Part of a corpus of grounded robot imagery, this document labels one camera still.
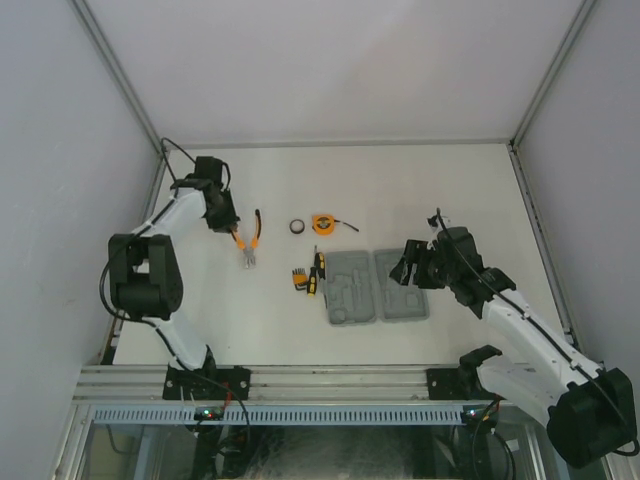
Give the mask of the grey plastic tool case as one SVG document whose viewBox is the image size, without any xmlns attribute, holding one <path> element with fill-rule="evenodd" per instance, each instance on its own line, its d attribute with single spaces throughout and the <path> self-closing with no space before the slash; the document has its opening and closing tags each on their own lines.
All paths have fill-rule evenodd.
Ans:
<svg viewBox="0 0 640 480">
<path fill-rule="evenodd" d="M 330 252 L 322 282 L 328 322 L 332 326 L 424 321 L 430 316 L 427 295 L 390 278 L 401 249 Z"/>
</svg>

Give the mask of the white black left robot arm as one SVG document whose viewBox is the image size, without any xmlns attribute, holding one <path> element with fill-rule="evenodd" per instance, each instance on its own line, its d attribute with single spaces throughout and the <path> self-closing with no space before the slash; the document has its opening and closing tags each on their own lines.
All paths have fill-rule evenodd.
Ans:
<svg viewBox="0 0 640 480">
<path fill-rule="evenodd" d="M 188 371 L 184 388 L 199 400 L 215 395 L 219 376 L 211 348 L 182 309 L 184 283 L 174 244 L 198 224 L 231 235 L 238 222 L 228 163 L 198 156 L 194 170 L 174 180 L 162 209 L 133 231 L 112 235 L 99 280 L 104 306 L 123 321 L 152 328 L 174 367 Z"/>
</svg>

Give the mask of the orange black handled pliers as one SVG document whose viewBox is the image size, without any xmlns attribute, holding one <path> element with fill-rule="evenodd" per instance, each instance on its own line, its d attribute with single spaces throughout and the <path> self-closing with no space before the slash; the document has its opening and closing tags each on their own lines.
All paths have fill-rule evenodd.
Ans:
<svg viewBox="0 0 640 480">
<path fill-rule="evenodd" d="M 262 215 L 259 209 L 254 211 L 255 229 L 252 238 L 245 242 L 237 229 L 231 230 L 231 236 L 236 244 L 236 247 L 242 251 L 245 267 L 251 269 L 256 266 L 255 250 L 259 246 L 261 233 L 262 233 Z"/>
</svg>

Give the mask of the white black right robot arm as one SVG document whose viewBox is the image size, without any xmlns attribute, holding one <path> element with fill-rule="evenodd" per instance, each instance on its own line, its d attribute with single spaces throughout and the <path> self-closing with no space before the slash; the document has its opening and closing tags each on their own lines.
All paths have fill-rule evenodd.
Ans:
<svg viewBox="0 0 640 480">
<path fill-rule="evenodd" d="M 517 365 L 497 347 L 459 359 L 458 387 L 467 398 L 492 394 L 541 424 L 574 468 L 608 455 L 639 453 L 633 385 L 618 368 L 590 360 L 537 315 L 502 270 L 484 264 L 469 230 L 440 225 L 430 240 L 410 239 L 389 274 L 422 290 L 449 290 L 522 356 Z"/>
</svg>

